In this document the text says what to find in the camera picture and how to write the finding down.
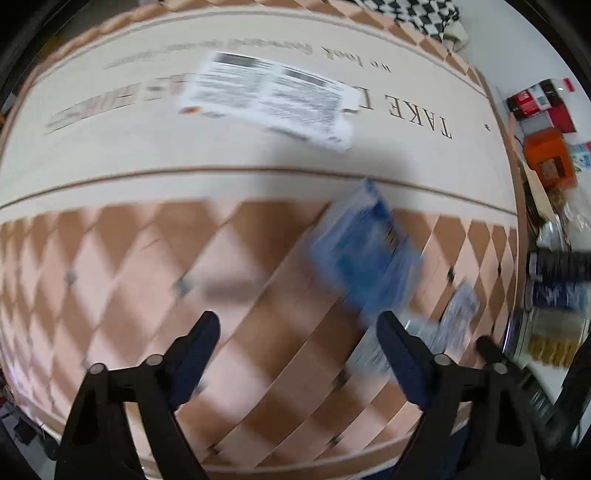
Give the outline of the large silver blister pack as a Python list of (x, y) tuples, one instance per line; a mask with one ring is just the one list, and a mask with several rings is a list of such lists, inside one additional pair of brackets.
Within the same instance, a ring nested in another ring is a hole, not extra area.
[[(483, 303), (478, 299), (474, 286), (464, 279), (444, 308), (440, 321), (427, 320), (410, 310), (404, 310), (399, 320), (409, 334), (419, 337), (426, 344), (431, 353), (446, 353), (459, 359), (468, 347), (470, 324), (481, 306)], [(379, 344), (376, 322), (370, 322), (361, 341), (346, 360), (346, 371), (398, 382)]]

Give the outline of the blue clear plastic wrapper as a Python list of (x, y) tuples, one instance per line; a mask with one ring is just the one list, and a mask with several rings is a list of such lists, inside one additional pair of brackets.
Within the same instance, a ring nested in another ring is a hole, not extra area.
[(384, 311), (405, 309), (421, 281), (421, 254), (368, 179), (329, 206), (311, 229), (308, 251), (365, 327)]

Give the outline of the white medicine sachet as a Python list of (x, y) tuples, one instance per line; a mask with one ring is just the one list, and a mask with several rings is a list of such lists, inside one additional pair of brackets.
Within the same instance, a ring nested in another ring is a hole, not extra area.
[(361, 92), (321, 75), (262, 58), (211, 52), (184, 87), (183, 113), (228, 116), (305, 142), (345, 152), (349, 114)]

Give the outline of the orange box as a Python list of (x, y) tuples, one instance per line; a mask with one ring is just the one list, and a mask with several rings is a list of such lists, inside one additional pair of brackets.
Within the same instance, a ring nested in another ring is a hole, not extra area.
[(572, 159), (560, 130), (549, 128), (528, 135), (523, 145), (528, 166), (546, 190), (577, 186)]

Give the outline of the round checkered printed rug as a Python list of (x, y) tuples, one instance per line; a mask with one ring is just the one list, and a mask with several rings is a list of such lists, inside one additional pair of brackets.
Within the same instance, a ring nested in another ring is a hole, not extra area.
[[(353, 87), (351, 148), (184, 107), (215, 51)], [(441, 318), (468, 281), (469, 337), (500, 337), (520, 212), (492, 99), (459, 55), (338, 1), (170, 1), (68, 41), (28, 75), (1, 136), (1, 363), (17, 405), (60, 434), (91, 364), (137, 365), (211, 310), (221, 340), (177, 417), (213, 478), (393, 463), (419, 409), (346, 370), (362, 330), (305, 236), (371, 180), (423, 256), (412, 310)]]

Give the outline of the red black package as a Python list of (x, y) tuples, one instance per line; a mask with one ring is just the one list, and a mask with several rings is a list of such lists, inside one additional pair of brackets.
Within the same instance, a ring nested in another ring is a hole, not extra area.
[(577, 132), (566, 98), (575, 92), (569, 78), (545, 79), (505, 99), (505, 104), (525, 136), (557, 129), (561, 134)]

